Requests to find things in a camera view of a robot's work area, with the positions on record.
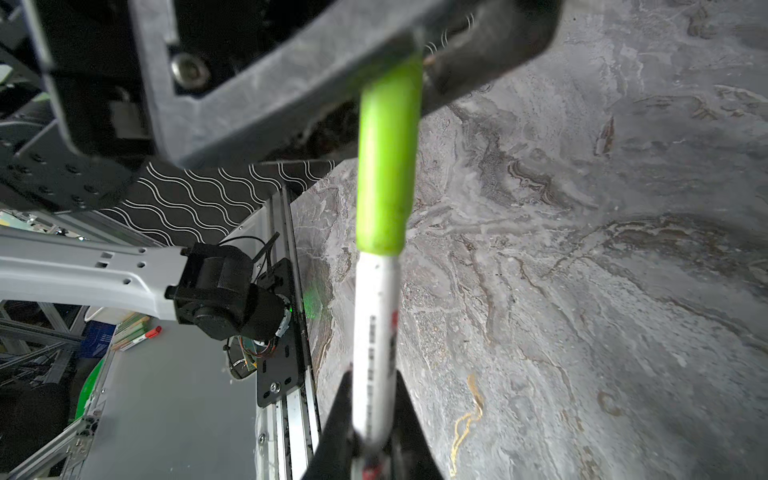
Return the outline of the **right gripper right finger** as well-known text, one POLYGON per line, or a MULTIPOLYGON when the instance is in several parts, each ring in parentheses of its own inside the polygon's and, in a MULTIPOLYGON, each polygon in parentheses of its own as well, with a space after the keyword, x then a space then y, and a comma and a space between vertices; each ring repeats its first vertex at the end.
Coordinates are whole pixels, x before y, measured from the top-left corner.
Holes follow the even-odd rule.
POLYGON ((441 480, 443 478, 430 451, 400 372, 396 374, 390 452, 393 479, 441 480))

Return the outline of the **green pen cap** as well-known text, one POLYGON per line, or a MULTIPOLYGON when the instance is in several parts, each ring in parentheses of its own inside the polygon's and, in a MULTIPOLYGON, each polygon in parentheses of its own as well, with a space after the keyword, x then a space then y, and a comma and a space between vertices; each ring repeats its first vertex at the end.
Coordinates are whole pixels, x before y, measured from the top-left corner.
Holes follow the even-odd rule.
POLYGON ((396 257, 405 247, 413 209, 423 60, 414 55, 361 94, 356 245, 396 257))

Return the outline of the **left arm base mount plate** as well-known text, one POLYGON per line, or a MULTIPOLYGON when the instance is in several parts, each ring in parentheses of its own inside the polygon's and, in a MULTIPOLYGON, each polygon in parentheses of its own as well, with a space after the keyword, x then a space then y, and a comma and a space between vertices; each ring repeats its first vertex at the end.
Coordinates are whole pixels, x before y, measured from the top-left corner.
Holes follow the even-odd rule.
POLYGON ((256 399, 259 408, 266 408, 304 384, 306 366, 303 322, 300 319, 294 268, 288 258, 281 259, 272 266, 269 273, 262 274, 257 285, 283 297, 290 314, 290 323, 274 349, 265 358, 258 360, 256 399))

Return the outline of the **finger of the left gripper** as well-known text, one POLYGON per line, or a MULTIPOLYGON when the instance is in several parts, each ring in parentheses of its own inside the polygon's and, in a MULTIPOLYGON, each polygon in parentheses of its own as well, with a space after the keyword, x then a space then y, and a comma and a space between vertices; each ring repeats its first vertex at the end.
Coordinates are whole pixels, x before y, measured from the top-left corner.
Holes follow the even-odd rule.
POLYGON ((482 1, 425 44, 424 116, 542 54, 562 1, 482 1))
POLYGON ((159 156, 179 168, 282 157, 470 1, 132 1, 159 156))

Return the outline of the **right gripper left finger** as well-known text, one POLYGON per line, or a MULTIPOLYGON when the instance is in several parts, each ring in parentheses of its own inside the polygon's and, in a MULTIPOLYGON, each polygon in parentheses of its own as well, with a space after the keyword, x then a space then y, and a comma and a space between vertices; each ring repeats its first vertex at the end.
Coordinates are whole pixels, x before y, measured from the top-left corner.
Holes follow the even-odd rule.
POLYGON ((332 408, 303 480, 350 480, 355 446, 352 427, 352 371, 341 378, 332 408))

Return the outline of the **black pen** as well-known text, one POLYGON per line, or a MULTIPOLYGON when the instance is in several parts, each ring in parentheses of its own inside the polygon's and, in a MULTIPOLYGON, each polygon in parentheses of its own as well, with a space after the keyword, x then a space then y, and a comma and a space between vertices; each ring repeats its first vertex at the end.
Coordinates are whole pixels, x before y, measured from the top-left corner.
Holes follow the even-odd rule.
POLYGON ((354 479, 390 476, 401 292, 397 257, 362 252, 356 266, 351 425, 354 479))

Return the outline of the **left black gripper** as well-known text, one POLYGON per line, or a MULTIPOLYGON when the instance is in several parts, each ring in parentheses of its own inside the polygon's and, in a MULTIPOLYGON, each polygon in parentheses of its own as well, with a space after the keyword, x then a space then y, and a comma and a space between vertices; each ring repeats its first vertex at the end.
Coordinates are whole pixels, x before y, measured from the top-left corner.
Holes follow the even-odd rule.
MULTIPOLYGON (((325 1, 173 1, 164 50, 176 97, 201 100, 328 8, 325 1)), ((117 205, 160 158, 125 1, 28 1, 18 44, 46 99, 1 96, 1 201, 61 213, 117 205)))

